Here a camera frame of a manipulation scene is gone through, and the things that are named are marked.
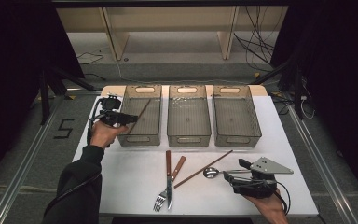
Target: black fabric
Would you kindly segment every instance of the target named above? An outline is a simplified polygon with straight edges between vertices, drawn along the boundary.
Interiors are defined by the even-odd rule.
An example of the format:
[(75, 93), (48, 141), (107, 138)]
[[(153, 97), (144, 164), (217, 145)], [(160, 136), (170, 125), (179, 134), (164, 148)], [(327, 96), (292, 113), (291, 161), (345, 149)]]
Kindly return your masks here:
[[(68, 164), (62, 171), (57, 196), (100, 173), (103, 155), (100, 147), (84, 147), (81, 158)], [(98, 223), (101, 187), (100, 176), (57, 202), (46, 213), (42, 223)]]

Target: spoon bowl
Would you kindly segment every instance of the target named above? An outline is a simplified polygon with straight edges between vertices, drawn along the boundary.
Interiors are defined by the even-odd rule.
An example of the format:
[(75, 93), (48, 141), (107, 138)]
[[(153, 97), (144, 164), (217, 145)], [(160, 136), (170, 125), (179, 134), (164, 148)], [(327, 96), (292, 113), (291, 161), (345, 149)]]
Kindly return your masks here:
[[(250, 170), (229, 170), (226, 172), (229, 174), (241, 174), (241, 173), (250, 173), (251, 171)], [(222, 173), (222, 171), (219, 171), (218, 169), (216, 169), (214, 167), (207, 167), (203, 171), (203, 175), (208, 179), (215, 178), (220, 173)]]

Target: fork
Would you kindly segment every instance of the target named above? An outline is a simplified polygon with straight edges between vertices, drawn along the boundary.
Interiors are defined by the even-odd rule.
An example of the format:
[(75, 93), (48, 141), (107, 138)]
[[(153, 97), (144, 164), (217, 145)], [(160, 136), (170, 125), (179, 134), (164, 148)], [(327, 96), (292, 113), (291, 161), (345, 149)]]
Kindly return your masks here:
[[(178, 162), (178, 164), (175, 167), (175, 170), (172, 173), (171, 176), (171, 181), (173, 182), (173, 180), (176, 178), (176, 176), (178, 175), (180, 169), (182, 168), (183, 163), (185, 162), (186, 157), (182, 156)], [(167, 189), (163, 190), (158, 197), (156, 198), (153, 210), (155, 212), (159, 212), (159, 210), (161, 209), (162, 205), (164, 204), (165, 200), (167, 200)]]

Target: chopstick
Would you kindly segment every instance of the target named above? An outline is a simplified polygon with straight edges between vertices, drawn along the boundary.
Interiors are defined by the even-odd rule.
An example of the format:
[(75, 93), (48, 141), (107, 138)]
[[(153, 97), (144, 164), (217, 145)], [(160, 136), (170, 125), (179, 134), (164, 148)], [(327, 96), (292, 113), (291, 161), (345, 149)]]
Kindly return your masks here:
[(184, 184), (187, 180), (193, 178), (195, 175), (201, 173), (203, 170), (205, 170), (206, 168), (212, 166), (213, 164), (217, 163), (218, 161), (222, 160), (223, 158), (225, 158), (226, 155), (230, 154), (232, 152), (232, 150), (230, 150), (228, 153), (226, 153), (225, 155), (221, 156), (219, 159), (209, 163), (208, 165), (202, 167), (200, 170), (198, 170), (196, 173), (194, 173), (193, 175), (189, 176), (188, 178), (182, 180), (181, 182), (179, 182), (178, 184), (176, 184), (175, 186), (173, 186), (175, 189), (179, 186), (181, 186), (182, 184)]
[[(152, 99), (149, 99), (149, 101), (147, 101), (147, 103), (146, 103), (146, 105), (144, 106), (144, 108), (142, 109), (141, 113), (139, 113), (138, 119), (142, 116), (142, 114), (144, 113), (145, 109), (147, 108), (147, 106), (149, 105), (149, 103), (150, 103), (151, 100), (152, 100)], [(137, 123), (137, 122), (135, 122), (135, 123), (133, 123), (133, 124), (131, 125), (130, 129), (127, 131), (126, 134), (130, 134), (130, 133), (131, 133), (131, 131), (132, 131), (133, 127), (135, 127), (136, 123)]]

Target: human hand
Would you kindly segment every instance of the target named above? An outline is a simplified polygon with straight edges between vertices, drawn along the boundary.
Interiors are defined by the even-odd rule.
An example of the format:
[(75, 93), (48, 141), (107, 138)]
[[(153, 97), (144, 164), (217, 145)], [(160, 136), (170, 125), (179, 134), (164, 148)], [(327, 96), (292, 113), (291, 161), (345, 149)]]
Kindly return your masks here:
[(115, 141), (115, 138), (118, 134), (123, 133), (127, 130), (127, 126), (120, 126), (118, 128), (115, 128), (99, 120), (94, 123), (94, 126), (92, 126), (92, 137), (89, 144), (105, 149), (107, 146), (109, 146)]
[(283, 211), (282, 202), (275, 194), (264, 199), (257, 199), (244, 195), (243, 197), (251, 201), (269, 223), (288, 223)]

